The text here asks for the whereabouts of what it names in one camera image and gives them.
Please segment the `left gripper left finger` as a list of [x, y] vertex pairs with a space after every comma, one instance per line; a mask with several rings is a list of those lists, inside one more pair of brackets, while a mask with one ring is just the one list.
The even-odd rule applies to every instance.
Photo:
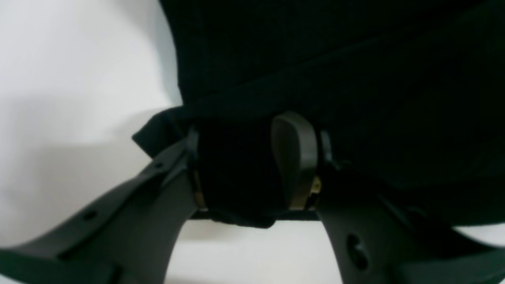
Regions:
[[200, 141], [200, 132], [198, 127], [191, 126], [186, 137], [187, 167], [190, 173], [190, 180], [193, 189], [195, 203], [198, 209], [207, 209], [207, 203], [202, 189], [199, 171], [198, 146]]

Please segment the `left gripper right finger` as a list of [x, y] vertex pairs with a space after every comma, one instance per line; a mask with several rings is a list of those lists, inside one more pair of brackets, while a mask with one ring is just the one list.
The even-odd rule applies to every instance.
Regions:
[[296, 112], [271, 123], [271, 149], [289, 210], [315, 210], [322, 191], [320, 171], [332, 162], [329, 134]]

